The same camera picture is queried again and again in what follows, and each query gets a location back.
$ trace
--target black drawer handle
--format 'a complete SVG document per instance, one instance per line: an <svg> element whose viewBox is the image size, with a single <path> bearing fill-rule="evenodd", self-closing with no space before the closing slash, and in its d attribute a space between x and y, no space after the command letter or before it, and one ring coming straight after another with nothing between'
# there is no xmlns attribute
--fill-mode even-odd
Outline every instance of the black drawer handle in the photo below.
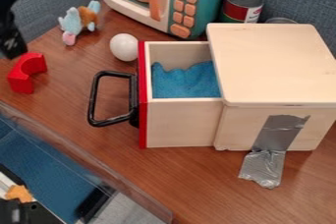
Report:
<svg viewBox="0 0 336 224"><path fill-rule="evenodd" d="M106 120L95 120L94 119L94 111L95 104L98 93L99 81L102 77L115 77L121 79L129 79L130 80L130 108L129 113L120 115L114 118L109 118ZM137 76L129 73L120 73L114 71L101 71L97 73L92 82L91 94L89 96L88 103L88 112L87 112L87 120L94 127L104 127L109 125L118 124L121 122L125 122L130 120L132 122L138 121L138 84L137 84Z"/></svg>

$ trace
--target can label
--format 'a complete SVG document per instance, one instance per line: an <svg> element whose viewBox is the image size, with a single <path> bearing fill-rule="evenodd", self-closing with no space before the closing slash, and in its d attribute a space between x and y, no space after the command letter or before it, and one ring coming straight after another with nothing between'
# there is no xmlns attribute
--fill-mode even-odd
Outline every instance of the can label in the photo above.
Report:
<svg viewBox="0 0 336 224"><path fill-rule="evenodd" d="M245 8L236 6L229 1L225 1L221 20L224 23L256 24L261 10L262 6L256 8Z"/></svg>
<svg viewBox="0 0 336 224"><path fill-rule="evenodd" d="M256 24L257 20L259 19L259 15L261 13L260 7L257 8L249 8L247 16L245 17L246 24Z"/></svg>

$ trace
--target blue sand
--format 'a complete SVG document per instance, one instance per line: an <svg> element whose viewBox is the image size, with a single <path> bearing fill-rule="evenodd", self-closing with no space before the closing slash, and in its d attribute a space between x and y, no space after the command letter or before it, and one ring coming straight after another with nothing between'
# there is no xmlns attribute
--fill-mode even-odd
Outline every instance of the blue sand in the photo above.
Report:
<svg viewBox="0 0 336 224"><path fill-rule="evenodd" d="M153 98L221 97L212 61L168 72L154 63L151 74Z"/></svg>

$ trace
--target red drawer front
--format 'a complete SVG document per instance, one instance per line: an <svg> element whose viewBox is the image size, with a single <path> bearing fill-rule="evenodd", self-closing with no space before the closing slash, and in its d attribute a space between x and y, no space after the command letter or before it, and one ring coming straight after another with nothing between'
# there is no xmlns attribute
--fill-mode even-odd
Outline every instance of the red drawer front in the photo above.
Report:
<svg viewBox="0 0 336 224"><path fill-rule="evenodd" d="M144 149L147 148L147 83L145 70L145 51L144 41L139 42L139 146Z"/></svg>

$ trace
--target wooden table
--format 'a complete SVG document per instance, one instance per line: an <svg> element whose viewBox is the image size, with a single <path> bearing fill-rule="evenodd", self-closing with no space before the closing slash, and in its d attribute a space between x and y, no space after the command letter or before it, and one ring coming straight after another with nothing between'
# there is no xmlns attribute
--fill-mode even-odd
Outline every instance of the wooden table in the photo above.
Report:
<svg viewBox="0 0 336 224"><path fill-rule="evenodd" d="M1 112L161 218L169 219L169 213L150 204L137 187L171 209L181 223L335 223L335 127L316 151L288 153L282 184L271 191L238 179L245 152L212 147L140 150L138 130L128 123L90 126L86 111L93 75L136 70L136 63L121 62L110 52L109 40L120 32L140 40L174 40L103 6L99 31L84 33L76 46L62 43L59 28L29 44L30 51L45 55L49 68L34 78L34 94L11 92L5 78L14 62L0 60ZM126 81L105 79L99 92L98 118L128 110Z"/></svg>

